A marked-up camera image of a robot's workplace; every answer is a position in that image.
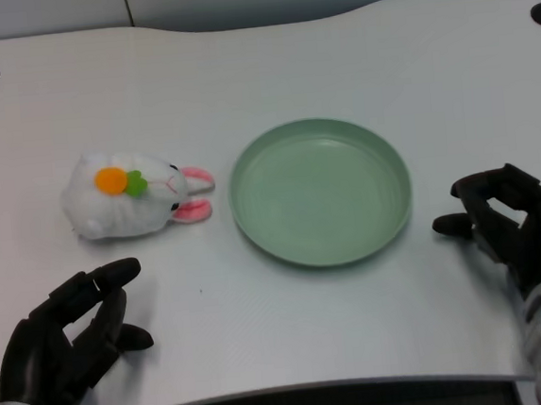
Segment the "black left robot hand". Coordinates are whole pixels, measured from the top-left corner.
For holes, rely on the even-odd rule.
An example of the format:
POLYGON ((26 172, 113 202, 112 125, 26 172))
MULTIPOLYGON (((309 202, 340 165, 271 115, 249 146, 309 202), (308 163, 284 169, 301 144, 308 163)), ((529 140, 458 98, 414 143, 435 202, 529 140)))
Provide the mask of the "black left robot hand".
POLYGON ((140 271, 133 257, 80 271, 21 320, 1 363, 0 402, 79 405, 121 355, 152 347, 148 331, 124 322, 125 287, 140 271))

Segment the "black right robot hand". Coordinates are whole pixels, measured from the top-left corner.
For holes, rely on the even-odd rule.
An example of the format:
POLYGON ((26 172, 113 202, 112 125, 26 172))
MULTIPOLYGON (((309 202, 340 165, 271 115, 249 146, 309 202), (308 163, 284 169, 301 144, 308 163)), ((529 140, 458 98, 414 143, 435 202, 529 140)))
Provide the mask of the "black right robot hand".
POLYGON ((476 242, 527 297, 541 284, 540 181, 507 163, 457 180, 450 194, 465 211, 435 218, 433 230, 476 242))

